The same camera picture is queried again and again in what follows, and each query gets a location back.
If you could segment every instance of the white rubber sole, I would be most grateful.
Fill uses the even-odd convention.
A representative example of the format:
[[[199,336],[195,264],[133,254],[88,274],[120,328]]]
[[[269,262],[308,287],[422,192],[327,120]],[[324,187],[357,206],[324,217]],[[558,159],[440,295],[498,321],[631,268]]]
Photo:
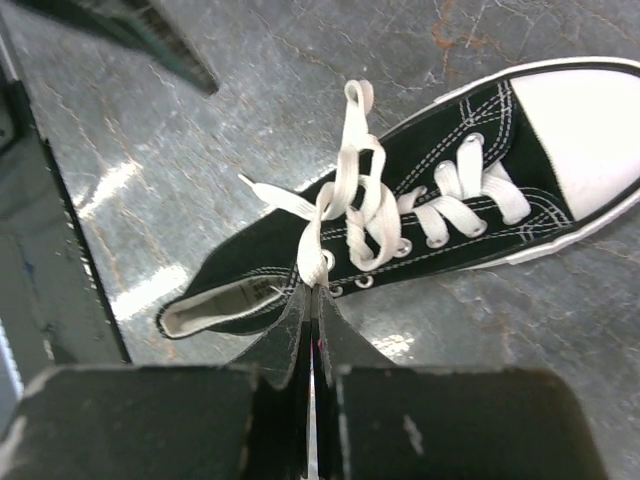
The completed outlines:
[[[441,105],[442,103],[448,102],[460,96],[464,96],[471,90],[485,83],[495,82],[503,78],[506,79],[509,77],[515,77],[522,74],[526,74],[528,72],[532,72],[540,69],[546,69],[554,66],[557,67],[557,66],[563,66],[563,65],[577,65],[577,64],[587,64],[587,63],[594,63],[598,65],[610,64],[610,65],[621,65],[625,67],[631,67],[638,70],[638,76],[640,76],[640,62],[636,62],[634,60],[629,60],[626,58],[598,57],[598,56],[570,57],[570,58],[557,58],[553,60],[544,60],[540,62],[527,63],[524,65],[518,65],[515,67],[506,68],[504,70],[501,70],[498,73],[489,75],[479,80],[475,80],[471,83],[464,85],[463,87],[460,87],[456,90],[446,93],[445,95],[442,95],[436,98],[431,105],[427,106],[426,108],[423,108],[422,110],[411,115],[409,118],[403,120],[401,123],[393,127],[390,131],[393,131],[401,127],[402,125],[410,122],[415,117],[424,114],[425,112]],[[544,257],[545,255],[551,255],[571,245],[572,243],[578,242],[583,238],[586,238],[589,235],[597,232],[598,230],[600,230],[601,228],[605,227],[606,225],[611,223],[613,220],[618,218],[620,215],[625,213],[627,210],[629,210],[639,201],[640,201],[640,190],[637,190],[635,193],[627,197],[625,200],[620,202],[618,205],[616,205],[614,208],[609,210],[607,213],[605,213],[601,217],[597,218],[596,220],[592,221],[591,223],[585,225],[584,227],[582,227],[581,229],[575,232],[568,233],[567,235],[558,237],[552,242],[545,243],[542,245],[537,245],[535,247],[522,250],[512,255],[507,255],[505,257],[498,258],[496,260],[492,260],[487,263],[475,265],[473,267],[467,268],[466,270],[489,268],[489,267],[495,267],[495,266],[504,265],[504,264],[517,265],[518,263],[523,263],[529,260]]]

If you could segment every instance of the sneaker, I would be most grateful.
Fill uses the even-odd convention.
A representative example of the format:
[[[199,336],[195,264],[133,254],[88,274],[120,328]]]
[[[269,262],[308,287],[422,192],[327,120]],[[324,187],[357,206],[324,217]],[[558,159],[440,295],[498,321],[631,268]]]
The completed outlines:
[[[264,329],[299,282],[338,297],[531,260],[640,198],[638,62],[509,68],[438,98],[380,140],[366,123],[371,85],[350,81],[345,94],[336,170],[301,194],[242,177],[278,210],[207,258],[158,315],[166,336]]]

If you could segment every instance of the gray stone surface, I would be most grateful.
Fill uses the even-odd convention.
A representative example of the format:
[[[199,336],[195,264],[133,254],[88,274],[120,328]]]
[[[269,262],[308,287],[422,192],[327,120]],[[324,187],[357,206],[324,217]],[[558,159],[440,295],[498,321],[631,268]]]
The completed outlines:
[[[157,306],[264,205],[237,179],[301,188],[331,167],[346,79],[382,134],[452,88],[571,55],[640,60],[637,0],[162,2],[215,66],[203,99],[143,57],[4,13],[132,357],[221,362],[250,338],[169,342]],[[363,292],[345,317],[405,364],[516,363],[575,389],[611,478],[640,477],[640,217],[560,254]]]

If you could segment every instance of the shoe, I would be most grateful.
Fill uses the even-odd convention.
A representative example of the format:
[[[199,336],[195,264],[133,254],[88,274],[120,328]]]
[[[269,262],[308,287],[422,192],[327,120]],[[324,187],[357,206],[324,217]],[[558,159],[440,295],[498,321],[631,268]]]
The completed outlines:
[[[640,198],[638,62],[510,68],[438,98],[380,140],[365,118],[371,85],[350,81],[345,94],[336,170],[301,194],[243,177],[278,210],[218,247],[163,307],[166,336],[260,331],[300,282],[337,297],[531,260]]]

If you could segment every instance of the white shoelace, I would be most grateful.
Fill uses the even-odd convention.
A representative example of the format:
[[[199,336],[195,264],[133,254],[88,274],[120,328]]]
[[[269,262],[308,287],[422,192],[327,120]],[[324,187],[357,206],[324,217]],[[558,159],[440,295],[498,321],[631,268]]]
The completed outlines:
[[[402,238],[401,215],[414,213],[426,235],[427,245],[439,248],[449,240],[445,219],[470,238],[485,232],[486,222],[463,200],[490,197],[507,225],[518,223],[531,212],[529,202],[504,170],[483,171],[484,139],[480,134],[471,134],[462,142],[456,153],[456,163],[445,161],[436,167],[434,180],[440,196],[415,206],[418,198],[427,191],[425,187],[418,187],[396,200],[381,181],[385,150],[378,139],[369,134],[367,125],[366,116],[373,107],[373,87],[367,81],[350,80],[344,92],[347,111],[336,178],[322,186],[315,205],[295,193],[264,183],[253,183],[240,175],[264,202],[309,221],[300,237],[297,259],[299,275],[307,285],[327,286],[329,283],[329,270],[333,265],[328,265],[320,244],[324,220],[346,214],[349,259],[362,272],[371,272],[392,258],[405,257],[411,252],[411,242]],[[366,150],[372,151],[371,172],[360,175],[359,156]],[[355,209],[352,203],[358,186],[363,187],[364,197],[360,208]],[[366,244],[366,233],[379,246],[377,255]]]

